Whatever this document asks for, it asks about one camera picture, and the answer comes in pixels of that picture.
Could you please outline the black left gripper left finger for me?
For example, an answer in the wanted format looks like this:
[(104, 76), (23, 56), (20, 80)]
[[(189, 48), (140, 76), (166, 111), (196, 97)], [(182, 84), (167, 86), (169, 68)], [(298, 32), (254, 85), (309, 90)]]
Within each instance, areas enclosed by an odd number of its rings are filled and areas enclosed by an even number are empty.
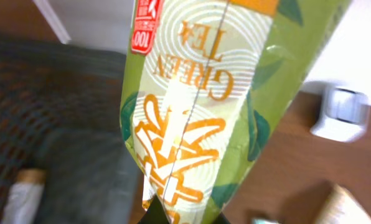
[(157, 196), (154, 196), (149, 208), (138, 224), (169, 224), (169, 220)]

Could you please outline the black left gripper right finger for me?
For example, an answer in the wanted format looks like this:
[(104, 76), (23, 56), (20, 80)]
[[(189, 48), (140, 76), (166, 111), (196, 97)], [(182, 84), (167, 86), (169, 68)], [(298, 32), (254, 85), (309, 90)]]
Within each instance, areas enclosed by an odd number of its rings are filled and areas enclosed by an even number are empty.
[(231, 224), (223, 213), (220, 213), (212, 224)]

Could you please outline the teal tissue pack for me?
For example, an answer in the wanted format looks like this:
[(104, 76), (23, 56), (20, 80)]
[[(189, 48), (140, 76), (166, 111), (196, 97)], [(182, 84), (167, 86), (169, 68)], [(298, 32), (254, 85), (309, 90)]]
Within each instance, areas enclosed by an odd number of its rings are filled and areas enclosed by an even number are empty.
[(254, 218), (251, 221), (251, 224), (279, 224), (278, 222), (274, 220), (267, 220), (267, 219), (262, 219), (262, 218)]

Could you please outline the pale yellow snack bag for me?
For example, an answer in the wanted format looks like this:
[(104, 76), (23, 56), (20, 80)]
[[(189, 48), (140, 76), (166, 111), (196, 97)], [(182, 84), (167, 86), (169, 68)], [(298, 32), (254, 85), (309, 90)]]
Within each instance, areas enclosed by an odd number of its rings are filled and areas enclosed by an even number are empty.
[(371, 216), (344, 187), (334, 185), (314, 224), (371, 224)]

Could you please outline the white tube gold cap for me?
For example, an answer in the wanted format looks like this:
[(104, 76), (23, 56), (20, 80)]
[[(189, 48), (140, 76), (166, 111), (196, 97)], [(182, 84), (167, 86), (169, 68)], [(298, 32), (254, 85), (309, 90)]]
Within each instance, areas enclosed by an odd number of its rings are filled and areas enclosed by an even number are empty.
[(32, 224), (40, 205), (45, 181), (45, 170), (20, 170), (9, 190), (0, 224)]

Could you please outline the green tea pouch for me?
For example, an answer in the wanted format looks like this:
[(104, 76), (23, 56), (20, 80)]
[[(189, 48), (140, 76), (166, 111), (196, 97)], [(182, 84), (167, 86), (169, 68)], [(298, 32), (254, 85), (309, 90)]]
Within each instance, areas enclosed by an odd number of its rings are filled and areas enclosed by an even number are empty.
[(212, 223), (257, 162), (344, 0), (136, 0), (125, 145), (169, 223)]

